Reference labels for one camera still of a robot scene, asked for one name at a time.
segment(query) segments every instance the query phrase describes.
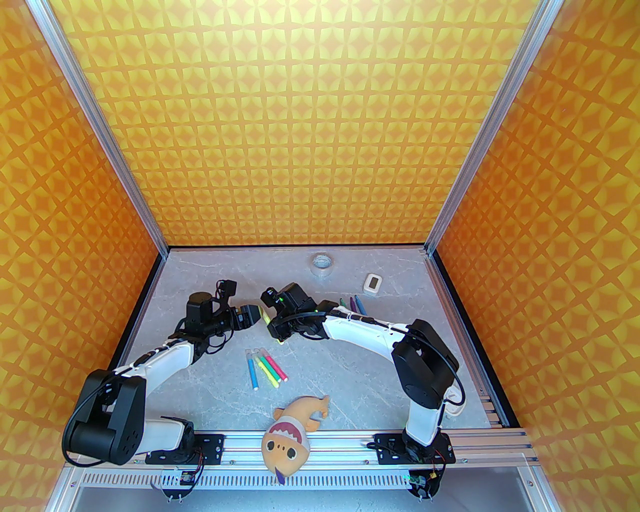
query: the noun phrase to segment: pink marker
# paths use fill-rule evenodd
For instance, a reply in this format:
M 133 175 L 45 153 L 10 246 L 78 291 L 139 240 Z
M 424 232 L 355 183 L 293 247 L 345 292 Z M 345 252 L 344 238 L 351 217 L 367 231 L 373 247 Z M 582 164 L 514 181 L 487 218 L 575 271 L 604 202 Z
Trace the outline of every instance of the pink marker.
M 273 369 L 276 371 L 279 377 L 282 378 L 282 380 L 284 380 L 285 382 L 289 380 L 289 377 L 287 377 L 287 374 L 282 371 L 282 368 L 278 366 L 278 364 L 273 360 L 273 357 L 269 355 L 269 353 L 265 348 L 260 349 L 260 354 L 269 362 L 269 364 L 273 367 Z

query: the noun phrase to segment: yellow patterned wallpaper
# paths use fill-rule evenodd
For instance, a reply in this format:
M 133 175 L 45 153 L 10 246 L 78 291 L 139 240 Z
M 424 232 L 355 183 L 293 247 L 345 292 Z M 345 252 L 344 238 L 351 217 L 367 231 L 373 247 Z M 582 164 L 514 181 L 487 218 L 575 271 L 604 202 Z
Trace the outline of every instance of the yellow patterned wallpaper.
M 20 0 L 0 4 L 0 509 L 40 511 L 156 249 Z
M 567 511 L 640 510 L 640 3 L 569 0 L 438 247 Z
M 169 244 L 424 242 L 536 0 L 53 0 Z

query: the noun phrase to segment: blue marker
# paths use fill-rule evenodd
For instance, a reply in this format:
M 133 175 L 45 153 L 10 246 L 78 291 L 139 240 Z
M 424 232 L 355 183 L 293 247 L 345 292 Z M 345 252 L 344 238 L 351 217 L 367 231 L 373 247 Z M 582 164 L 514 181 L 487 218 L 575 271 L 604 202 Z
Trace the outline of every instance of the blue marker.
M 356 299 L 356 304 L 358 305 L 358 309 L 360 310 L 360 314 L 366 315 L 367 312 L 364 310 L 364 307 L 362 306 L 362 302 L 360 301 L 360 297 L 358 297 L 357 295 L 355 295 L 354 297 Z
M 258 379 L 255 376 L 255 366 L 253 366 L 251 349 L 245 350 L 244 353 L 246 354 L 246 363 L 249 365 L 249 377 L 251 377 L 251 386 L 253 386 L 253 390 L 256 391 L 259 387 Z

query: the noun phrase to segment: green marker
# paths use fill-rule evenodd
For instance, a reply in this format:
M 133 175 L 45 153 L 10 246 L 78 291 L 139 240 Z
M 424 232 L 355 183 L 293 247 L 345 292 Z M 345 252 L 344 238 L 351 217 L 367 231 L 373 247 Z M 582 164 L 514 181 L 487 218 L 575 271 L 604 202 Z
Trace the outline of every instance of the green marker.
M 276 372 L 273 369 L 273 366 L 271 366 L 269 364 L 269 362 L 264 358 L 264 356 L 262 354 L 260 354 L 259 351 L 256 351 L 255 354 L 260 358 L 260 361 L 262 362 L 262 364 L 264 364 L 264 366 L 269 371 L 269 373 L 272 375 L 272 377 L 274 379 L 276 379 L 276 382 L 282 382 L 282 377 L 280 377 L 280 375 L 278 375 L 278 372 Z

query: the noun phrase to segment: black cable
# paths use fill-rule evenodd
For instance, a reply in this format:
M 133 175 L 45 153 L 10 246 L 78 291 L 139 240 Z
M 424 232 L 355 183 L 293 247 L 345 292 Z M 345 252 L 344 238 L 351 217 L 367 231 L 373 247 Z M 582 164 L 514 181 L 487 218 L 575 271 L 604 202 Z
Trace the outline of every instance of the black cable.
M 207 350 L 205 350 L 205 354 L 213 356 L 213 354 L 217 354 L 218 352 L 220 352 L 225 347 L 225 345 L 229 342 L 229 340 L 232 337 L 234 337 L 234 333 L 235 332 L 236 331 L 234 331 L 234 320 L 233 320 L 233 317 L 232 317 L 232 319 L 231 319 L 231 334 L 229 335 L 229 338 L 227 338 L 227 334 L 225 333 L 225 339 L 220 345 L 212 345 L 211 342 L 209 342 L 209 347 L 207 347 Z M 214 348 L 216 350 L 214 350 L 213 352 L 209 352 L 210 348 Z
M 78 415 L 78 413 L 80 412 L 80 409 L 82 409 L 82 407 L 84 407 L 87 402 L 92 399 L 94 396 L 96 396 L 100 391 L 102 391 L 103 389 L 105 389 L 107 387 L 107 385 L 109 385 L 111 382 L 113 382 L 114 380 L 116 380 L 118 377 L 120 377 L 123 373 L 126 373 L 130 370 L 131 368 L 127 367 L 126 369 L 124 369 L 123 371 L 119 372 L 119 373 L 115 373 L 114 375 L 112 375 L 111 377 L 109 377 L 106 381 L 102 382 L 102 384 L 100 384 L 96 389 L 94 389 L 93 391 L 91 391 L 84 400 L 82 400 L 82 402 L 80 402 L 80 404 L 75 408 L 75 410 L 71 413 L 71 416 L 69 417 L 69 421 L 67 421 L 67 424 L 65 425 L 65 429 L 62 432 L 62 443 L 61 443 L 61 447 L 62 447 L 62 456 L 65 458 L 65 461 L 67 461 L 69 464 L 71 464 L 72 466 L 76 466 L 79 468 L 90 468 L 93 466 L 97 466 L 98 464 L 103 464 L 104 460 L 99 460 L 96 462 L 89 462 L 87 464 L 83 464 L 80 462 L 76 462 L 74 461 L 70 456 L 69 453 L 67 452 L 66 448 L 65 448 L 65 439 L 67 438 L 67 433 L 69 431 L 69 427 L 71 426 L 71 423 L 73 423 L 73 420 L 75 419 L 75 417 Z
M 460 387 L 460 394 L 462 395 L 462 398 L 460 399 L 460 402 L 454 402 L 452 400 L 449 400 L 448 398 L 444 399 L 445 402 L 448 402 L 448 403 L 450 403 L 451 405 L 454 405 L 454 406 L 461 406 L 462 404 L 465 403 L 465 401 L 467 401 L 467 394 L 465 393 L 465 388 L 462 385 L 462 382 L 460 381 L 460 377 L 458 377 L 458 372 L 453 367 L 453 365 L 449 362 L 449 360 L 444 356 L 444 354 L 442 354 L 442 352 L 440 352 L 436 347 L 434 347 L 431 343 L 429 343 L 429 341 L 426 340 L 425 338 L 416 336 L 415 334 L 413 334 L 413 333 L 411 333 L 409 331 L 407 331 L 407 332 L 402 331 L 402 330 L 397 329 L 395 327 L 390 327 L 390 329 L 392 331 L 399 332 L 400 334 L 404 334 L 406 336 L 410 336 L 411 338 L 415 339 L 418 342 L 425 343 L 430 349 L 432 349 L 437 355 L 439 355 L 440 358 L 445 362 L 445 364 L 448 366 L 449 370 L 453 374 L 453 378 L 456 380 L 456 383 Z
M 216 282 L 216 299 L 220 300 L 220 283 L 222 283 L 222 281 L 224 281 L 223 279 L 218 279 L 218 281 Z
M 195 476 L 193 483 L 191 484 L 191 487 L 189 487 L 186 491 L 184 491 L 184 494 L 182 492 L 181 489 L 163 489 L 162 487 L 157 487 L 153 482 L 151 483 L 151 487 L 153 489 L 158 489 L 159 491 L 162 491 L 162 493 L 164 494 L 164 496 L 166 498 L 169 498 L 169 501 L 171 501 L 173 499 L 173 494 L 172 493 L 178 493 L 178 497 L 180 500 L 180 503 L 182 503 L 182 500 L 184 500 L 190 493 L 191 491 L 193 491 L 195 489 L 195 486 L 198 484 L 198 482 L 200 481 L 200 478 L 202 477 L 202 474 L 204 473 L 204 454 L 202 453 L 202 450 L 198 450 L 197 451 L 199 457 L 198 457 L 198 465 L 196 466 L 195 471 L 193 472 L 193 475 Z
M 326 338 L 314 338 L 313 336 L 309 336 L 308 334 L 304 334 L 303 332 L 299 332 L 298 334 L 300 334 L 303 338 L 307 338 L 308 340 L 311 341 L 322 341 L 325 340 Z
M 310 318 L 310 317 L 315 317 L 315 316 L 326 317 L 327 315 L 328 315 L 327 311 L 310 311 L 310 312 L 307 312 L 307 313 L 296 313 L 294 315 L 285 316 L 284 318 L 280 318 L 280 319 L 277 319 L 277 320 L 274 319 L 270 323 L 274 327 L 277 327 L 278 325 L 282 325 L 282 324 L 285 324 L 287 322 L 290 322 L 291 320 L 297 320 L 299 318 Z
M 392 450 L 392 449 L 391 449 L 391 448 L 389 448 L 388 446 L 385 446 L 385 445 L 380 444 L 380 443 L 376 443 L 375 441 L 371 441 L 371 442 L 367 443 L 367 445 L 366 445 L 366 446 L 367 446 L 367 448 L 368 448 L 369 450 L 378 450 L 378 449 L 381 449 L 381 450 L 387 450 L 391 455 L 396 455 L 396 456 L 398 456 L 398 457 L 406 456 L 406 453 L 400 453 L 400 452 L 397 452 L 397 451 L 395 451 L 395 450 Z

